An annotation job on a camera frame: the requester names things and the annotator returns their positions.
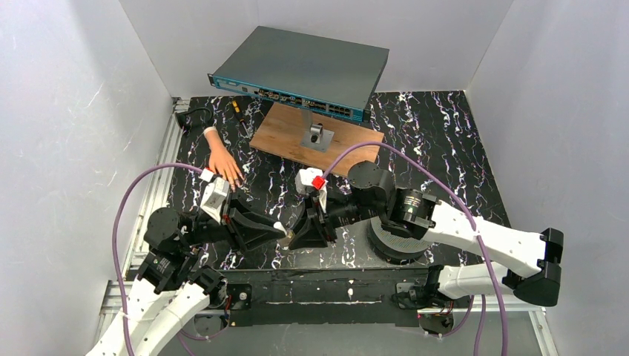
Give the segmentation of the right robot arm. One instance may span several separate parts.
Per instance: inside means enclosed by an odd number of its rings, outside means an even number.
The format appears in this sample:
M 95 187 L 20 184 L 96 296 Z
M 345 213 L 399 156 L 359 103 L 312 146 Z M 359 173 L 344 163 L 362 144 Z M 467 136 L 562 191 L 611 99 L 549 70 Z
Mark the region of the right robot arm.
M 302 217 L 294 227 L 290 249 L 327 246 L 340 227 L 376 220 L 384 231 L 414 240 L 421 250 L 446 244 L 482 256 L 471 266 L 433 266 L 427 281 L 395 295 L 415 308 L 468 295 L 505 293 L 536 306 L 555 306 L 562 278 L 564 234 L 555 228 L 526 232 L 463 211 L 417 189 L 399 188 L 390 171 L 360 162 L 349 172 L 350 192 L 333 194 L 318 168 L 297 173 L 295 186 L 304 197 Z

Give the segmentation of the nail polish bottle white cap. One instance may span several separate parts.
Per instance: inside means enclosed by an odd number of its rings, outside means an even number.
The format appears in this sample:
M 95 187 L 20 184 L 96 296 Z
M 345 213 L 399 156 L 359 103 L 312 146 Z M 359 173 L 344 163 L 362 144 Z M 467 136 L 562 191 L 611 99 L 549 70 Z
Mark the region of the nail polish bottle white cap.
M 282 239 L 283 249 L 290 249 L 290 245 L 293 242 L 293 240 L 294 240 L 294 234 L 291 231 Z

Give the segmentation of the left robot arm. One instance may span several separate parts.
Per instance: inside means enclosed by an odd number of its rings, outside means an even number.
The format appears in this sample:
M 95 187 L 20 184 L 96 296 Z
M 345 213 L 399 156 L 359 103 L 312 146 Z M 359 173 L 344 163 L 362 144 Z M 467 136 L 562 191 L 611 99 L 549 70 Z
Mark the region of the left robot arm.
M 156 210 L 145 234 L 151 250 L 90 355 L 157 355 L 198 312 L 226 310 L 231 302 L 227 279 L 210 266 L 199 266 L 199 247 L 227 240 L 248 251 L 288 235 L 281 222 L 248 210 L 231 193 L 206 194 L 194 213 Z

